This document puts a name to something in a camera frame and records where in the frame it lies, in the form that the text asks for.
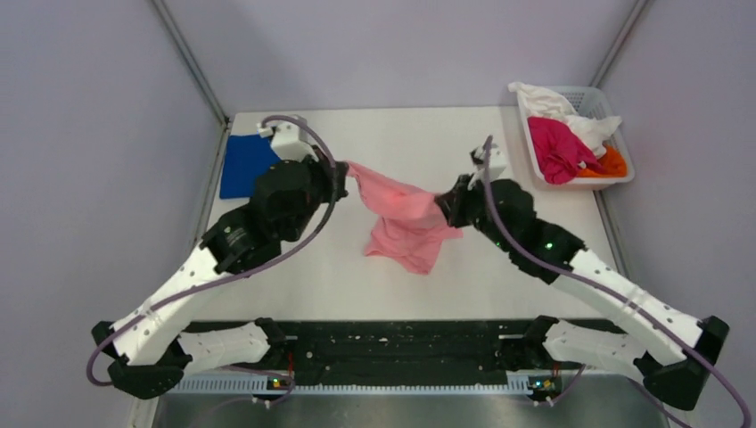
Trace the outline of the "light pink t-shirt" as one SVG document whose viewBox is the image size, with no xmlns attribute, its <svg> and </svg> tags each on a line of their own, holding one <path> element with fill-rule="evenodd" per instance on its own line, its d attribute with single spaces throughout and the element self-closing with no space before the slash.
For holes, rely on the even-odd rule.
<svg viewBox="0 0 756 428">
<path fill-rule="evenodd" d="M 463 231 L 447 224 L 433 193 L 354 161 L 348 167 L 362 203 L 377 216 L 363 254 L 391 259 L 412 274 L 429 275 L 443 243 L 462 238 Z"/>
</svg>

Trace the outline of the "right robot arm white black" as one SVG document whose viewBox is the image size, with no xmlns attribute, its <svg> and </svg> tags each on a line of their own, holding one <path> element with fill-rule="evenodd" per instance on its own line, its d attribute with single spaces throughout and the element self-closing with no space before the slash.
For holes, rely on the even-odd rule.
<svg viewBox="0 0 756 428">
<path fill-rule="evenodd" d="M 447 224 L 471 226 L 528 276 L 588 304 L 620 333 L 592 330 L 540 316 L 522 344 L 525 360 L 546 367 L 553 360 L 596 366 L 640 383 L 654 398 L 679 410 L 695 409 L 710 373 L 691 356 L 715 365 L 730 328 L 716 316 L 696 318 L 658 300 L 604 263 L 583 240 L 539 218 L 533 196 L 512 179 L 490 184 L 460 176 L 435 196 Z"/>
</svg>

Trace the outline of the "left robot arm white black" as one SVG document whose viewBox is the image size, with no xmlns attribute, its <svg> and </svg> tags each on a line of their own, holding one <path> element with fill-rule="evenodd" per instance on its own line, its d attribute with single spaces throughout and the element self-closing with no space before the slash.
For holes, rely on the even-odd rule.
<svg viewBox="0 0 756 428">
<path fill-rule="evenodd" d="M 313 216 L 332 216 L 347 195 L 349 165 L 307 157 L 281 160 L 259 176 L 247 203 L 223 214 L 178 270 L 129 315 L 102 321 L 91 331 L 96 355 L 111 363 L 107 378 L 86 378 L 138 398 L 153 399 L 190 375 L 240 364 L 275 368 L 284 361 L 287 336 L 269 317 L 235 327 L 194 332 L 196 313 L 233 283 L 254 276 L 301 251 L 315 238 Z"/>
</svg>

